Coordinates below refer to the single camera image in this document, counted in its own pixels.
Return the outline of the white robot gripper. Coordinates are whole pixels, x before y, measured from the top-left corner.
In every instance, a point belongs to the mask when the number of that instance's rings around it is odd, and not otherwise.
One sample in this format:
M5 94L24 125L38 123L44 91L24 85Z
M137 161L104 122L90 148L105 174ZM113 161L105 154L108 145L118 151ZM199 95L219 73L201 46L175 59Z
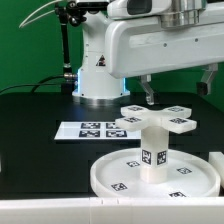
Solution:
M116 78L143 75L149 105L155 103L149 74L209 64L196 83L198 95L209 95L217 62L224 61L224 11L205 11L187 28L164 29L157 17L113 22L105 35L105 61Z

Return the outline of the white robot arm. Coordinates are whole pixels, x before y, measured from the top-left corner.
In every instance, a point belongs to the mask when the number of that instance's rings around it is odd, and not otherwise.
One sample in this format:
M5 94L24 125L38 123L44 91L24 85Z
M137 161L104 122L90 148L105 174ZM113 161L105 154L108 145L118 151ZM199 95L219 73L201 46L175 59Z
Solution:
M224 61L224 0L75 0L83 11L105 10L112 23L105 33L105 59L110 75L139 76L149 104L155 73L203 66L200 95Z

